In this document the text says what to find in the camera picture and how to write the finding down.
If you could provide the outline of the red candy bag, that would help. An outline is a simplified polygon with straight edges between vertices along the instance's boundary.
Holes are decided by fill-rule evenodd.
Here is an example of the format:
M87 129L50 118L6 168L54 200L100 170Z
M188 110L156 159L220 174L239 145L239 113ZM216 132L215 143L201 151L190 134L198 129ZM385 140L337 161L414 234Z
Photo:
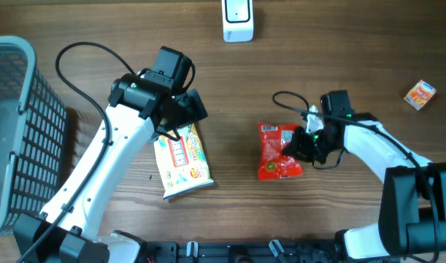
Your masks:
M274 125L258 122L261 139L261 158L258 165L259 180L279 180L303 174L295 158L282 153L291 142L297 124Z

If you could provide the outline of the white yellow wet wipes pack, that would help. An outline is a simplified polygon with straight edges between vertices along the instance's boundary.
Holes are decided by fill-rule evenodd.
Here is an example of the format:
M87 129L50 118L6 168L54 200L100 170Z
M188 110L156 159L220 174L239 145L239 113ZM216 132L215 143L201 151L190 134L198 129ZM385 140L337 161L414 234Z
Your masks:
M160 136L153 144L164 199L214 185L196 124L178 129L180 140Z

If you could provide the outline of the orange tissue pack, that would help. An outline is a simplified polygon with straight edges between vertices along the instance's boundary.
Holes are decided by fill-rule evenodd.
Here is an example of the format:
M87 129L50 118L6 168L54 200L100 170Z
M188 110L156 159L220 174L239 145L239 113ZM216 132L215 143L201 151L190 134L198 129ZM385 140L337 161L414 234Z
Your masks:
M416 110L421 110L436 94L437 90L433 86L420 80L407 92L404 100Z

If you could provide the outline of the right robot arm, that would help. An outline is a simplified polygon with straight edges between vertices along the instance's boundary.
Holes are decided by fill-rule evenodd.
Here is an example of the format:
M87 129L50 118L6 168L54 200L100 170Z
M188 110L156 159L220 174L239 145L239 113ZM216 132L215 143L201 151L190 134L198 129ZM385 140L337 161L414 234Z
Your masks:
M335 259L420 260L436 262L446 251L446 162L420 156L391 136L370 113L356 113L346 91L320 98L321 108L296 108L305 122L295 129L283 154L324 169L339 151L362 160L382 182L379 218L361 228L338 231Z

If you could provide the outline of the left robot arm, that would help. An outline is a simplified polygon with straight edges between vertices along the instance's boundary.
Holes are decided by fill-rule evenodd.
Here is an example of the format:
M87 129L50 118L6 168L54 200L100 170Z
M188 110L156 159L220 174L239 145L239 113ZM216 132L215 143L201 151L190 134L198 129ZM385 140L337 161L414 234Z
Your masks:
M130 162L159 137L207 116L192 60L162 47L153 66L128 71L111 87L101 125L86 152L37 216L23 214L14 228L22 262L151 262L145 240L123 231L99 235L109 200Z

